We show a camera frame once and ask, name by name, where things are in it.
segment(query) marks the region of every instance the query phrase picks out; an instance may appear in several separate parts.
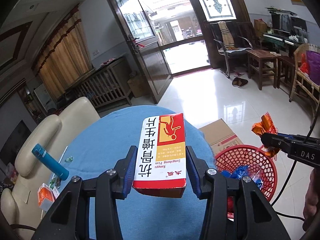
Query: brown paper bag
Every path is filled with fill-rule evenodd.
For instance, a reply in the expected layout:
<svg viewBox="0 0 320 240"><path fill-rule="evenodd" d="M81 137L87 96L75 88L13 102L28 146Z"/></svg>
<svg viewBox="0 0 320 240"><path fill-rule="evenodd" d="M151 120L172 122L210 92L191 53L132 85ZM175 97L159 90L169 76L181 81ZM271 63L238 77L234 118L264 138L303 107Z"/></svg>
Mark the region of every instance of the brown paper bag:
<svg viewBox="0 0 320 240"><path fill-rule="evenodd" d="M254 30L257 37L262 37L267 32L268 25L262 19L254 19Z"/></svg>

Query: blue water bottle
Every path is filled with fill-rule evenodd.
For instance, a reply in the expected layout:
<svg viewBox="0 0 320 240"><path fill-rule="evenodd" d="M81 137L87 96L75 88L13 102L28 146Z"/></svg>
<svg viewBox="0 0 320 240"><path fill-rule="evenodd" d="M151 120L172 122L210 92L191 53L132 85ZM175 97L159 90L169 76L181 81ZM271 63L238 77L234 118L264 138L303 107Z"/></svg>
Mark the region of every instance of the blue water bottle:
<svg viewBox="0 0 320 240"><path fill-rule="evenodd" d="M66 170L60 163L50 156L49 153L40 145L32 149L32 153L36 158L41 161L50 171L60 177L62 180L66 180L69 176L69 171Z"/></svg>

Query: computer monitor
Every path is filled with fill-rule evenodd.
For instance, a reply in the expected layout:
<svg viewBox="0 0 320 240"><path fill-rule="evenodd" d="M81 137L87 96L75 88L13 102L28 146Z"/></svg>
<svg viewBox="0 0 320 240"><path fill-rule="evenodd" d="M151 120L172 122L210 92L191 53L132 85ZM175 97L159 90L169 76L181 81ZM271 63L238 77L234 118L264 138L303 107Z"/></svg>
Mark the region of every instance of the computer monitor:
<svg viewBox="0 0 320 240"><path fill-rule="evenodd" d="M297 18L297 17L290 17L291 24L293 27L301 28L304 31L307 31L307 23L304 19Z"/></svg>
<svg viewBox="0 0 320 240"><path fill-rule="evenodd" d="M271 14L272 28L281 32L291 34L291 22L288 14Z"/></svg>

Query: wooden stool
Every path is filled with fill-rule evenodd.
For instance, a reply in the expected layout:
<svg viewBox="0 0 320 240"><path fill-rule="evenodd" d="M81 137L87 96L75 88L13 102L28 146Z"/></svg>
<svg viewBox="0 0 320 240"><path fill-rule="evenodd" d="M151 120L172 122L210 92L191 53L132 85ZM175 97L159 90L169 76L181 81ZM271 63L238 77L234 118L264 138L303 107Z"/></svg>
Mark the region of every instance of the wooden stool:
<svg viewBox="0 0 320 240"><path fill-rule="evenodd" d="M280 88L280 83L282 83L291 91L294 81L294 71L295 63L293 58L288 56L278 57L277 87Z"/></svg>
<svg viewBox="0 0 320 240"><path fill-rule="evenodd" d="M254 69L259 74L259 90L262 90L262 78L273 76L273 87L277 85L277 56L271 54L269 51L263 49L248 49L248 78L251 78L251 69ZM267 62L272 62L273 67L266 65Z"/></svg>

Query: blue gripper pad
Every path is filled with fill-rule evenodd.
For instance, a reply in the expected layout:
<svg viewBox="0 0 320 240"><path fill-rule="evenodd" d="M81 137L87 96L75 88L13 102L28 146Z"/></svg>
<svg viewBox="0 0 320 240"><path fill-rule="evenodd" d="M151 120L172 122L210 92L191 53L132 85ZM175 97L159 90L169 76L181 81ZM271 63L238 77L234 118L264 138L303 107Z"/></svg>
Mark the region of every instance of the blue gripper pad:
<svg viewBox="0 0 320 240"><path fill-rule="evenodd" d="M127 172L124 175L124 185L123 185L123 191L122 191L124 198L126 198L131 191L131 187L134 179L138 148L135 146L131 146L129 152L130 151L133 151L133 153L127 168Z"/></svg>
<svg viewBox="0 0 320 240"><path fill-rule="evenodd" d="M187 166L188 176L190 179L193 193L196 194L197 198L200 198L201 188L200 188L199 174L197 172L196 166L192 160L191 154L187 147L186 147L186 161L187 161L186 166Z"/></svg>
<svg viewBox="0 0 320 240"><path fill-rule="evenodd" d="M288 138L290 138L290 139L294 139L293 138L293 136L291 136L290 134L285 134L285 133L278 133L278 135L281 135L281 136L283 136L283 137L288 137Z"/></svg>

